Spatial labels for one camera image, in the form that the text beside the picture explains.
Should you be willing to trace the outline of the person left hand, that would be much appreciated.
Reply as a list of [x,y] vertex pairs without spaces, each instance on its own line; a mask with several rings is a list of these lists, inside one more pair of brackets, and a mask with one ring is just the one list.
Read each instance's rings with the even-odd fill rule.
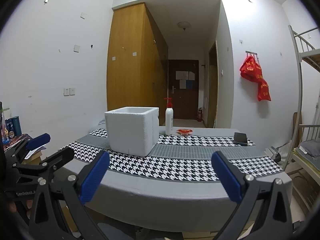
[[[30,218],[32,205],[33,205],[33,200],[27,200],[27,201],[26,201],[27,217],[28,217],[28,218]],[[15,212],[17,211],[16,204],[15,204],[13,201],[7,202],[7,206],[8,206],[9,210],[10,210],[12,213],[15,213]]]

